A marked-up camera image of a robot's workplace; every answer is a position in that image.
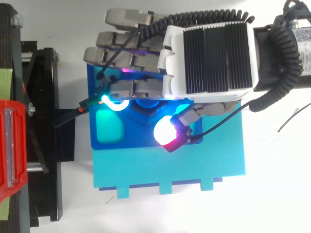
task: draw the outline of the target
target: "black metal frame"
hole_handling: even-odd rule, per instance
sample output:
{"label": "black metal frame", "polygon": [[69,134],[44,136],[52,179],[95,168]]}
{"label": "black metal frame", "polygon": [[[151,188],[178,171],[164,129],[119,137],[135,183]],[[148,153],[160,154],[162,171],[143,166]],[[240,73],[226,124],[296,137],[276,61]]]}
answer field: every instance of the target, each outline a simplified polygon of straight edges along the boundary
{"label": "black metal frame", "polygon": [[[22,42],[22,47],[34,48],[34,43]],[[51,48],[27,51],[33,55],[29,63],[23,63],[29,94],[25,99],[36,108],[27,122],[27,161],[39,161],[43,167],[43,172],[28,173],[31,227],[36,227],[40,216],[58,221],[63,214],[60,163],[74,160],[75,120],[58,129],[52,126],[52,121],[67,111],[58,110],[57,53]]]}
{"label": "black metal frame", "polygon": [[[0,222],[1,233],[29,233],[38,217],[62,216],[61,166],[74,160],[75,120],[55,129],[52,121],[68,110],[58,109],[57,53],[51,48],[37,50],[36,42],[20,41],[20,27],[12,25],[17,11],[0,4],[0,68],[12,69],[11,100],[36,111],[27,118],[27,161],[40,162],[43,171],[29,172],[29,182],[10,197],[8,221]],[[23,63],[21,53],[32,52]]]}

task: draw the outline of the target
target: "white led light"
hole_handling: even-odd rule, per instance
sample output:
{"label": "white led light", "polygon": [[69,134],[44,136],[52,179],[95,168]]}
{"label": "white led light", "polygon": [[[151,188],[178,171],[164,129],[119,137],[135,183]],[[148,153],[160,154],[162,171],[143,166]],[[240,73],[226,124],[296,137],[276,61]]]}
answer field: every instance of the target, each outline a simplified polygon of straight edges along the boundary
{"label": "white led light", "polygon": [[129,100],[123,100],[121,103],[117,104],[112,102],[109,97],[107,95],[103,95],[102,96],[102,102],[104,104],[106,104],[108,106],[108,108],[110,108],[111,110],[118,112],[118,111],[122,111],[123,109],[125,109],[130,101]]}
{"label": "white led light", "polygon": [[173,96],[173,95],[165,95],[164,98],[167,99],[167,100],[174,100],[175,96]]}
{"label": "white led light", "polygon": [[169,144],[177,137],[177,131],[171,123],[172,116],[164,116],[157,122],[154,129],[154,137],[160,145]]}

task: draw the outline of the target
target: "light blue platform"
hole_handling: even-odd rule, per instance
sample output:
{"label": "light blue platform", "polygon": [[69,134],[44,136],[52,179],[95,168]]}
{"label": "light blue platform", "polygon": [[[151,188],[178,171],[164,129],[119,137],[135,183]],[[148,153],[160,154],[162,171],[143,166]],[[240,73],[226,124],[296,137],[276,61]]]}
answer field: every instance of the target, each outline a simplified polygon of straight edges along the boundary
{"label": "light blue platform", "polygon": [[[225,117],[204,117],[203,131]],[[200,179],[202,191],[212,190],[213,178],[245,174],[242,116],[173,153],[162,147],[93,150],[93,161],[95,188],[116,186],[118,198],[128,198],[135,184],[159,183],[160,194],[169,194],[173,181]]]}

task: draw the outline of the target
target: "red container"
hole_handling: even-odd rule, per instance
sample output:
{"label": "red container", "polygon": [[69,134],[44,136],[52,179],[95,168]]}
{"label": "red container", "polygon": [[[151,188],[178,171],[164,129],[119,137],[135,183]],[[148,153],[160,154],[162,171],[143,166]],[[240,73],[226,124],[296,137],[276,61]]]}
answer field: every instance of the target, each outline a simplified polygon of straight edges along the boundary
{"label": "red container", "polygon": [[0,100],[0,203],[27,181],[26,107]]}

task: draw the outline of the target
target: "black heat sink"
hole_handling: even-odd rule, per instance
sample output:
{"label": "black heat sink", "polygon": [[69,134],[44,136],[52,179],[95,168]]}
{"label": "black heat sink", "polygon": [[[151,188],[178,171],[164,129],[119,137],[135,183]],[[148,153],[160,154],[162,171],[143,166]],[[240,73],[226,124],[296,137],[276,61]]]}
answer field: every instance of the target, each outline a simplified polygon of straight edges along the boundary
{"label": "black heat sink", "polygon": [[184,31],[187,94],[252,87],[246,23]]}

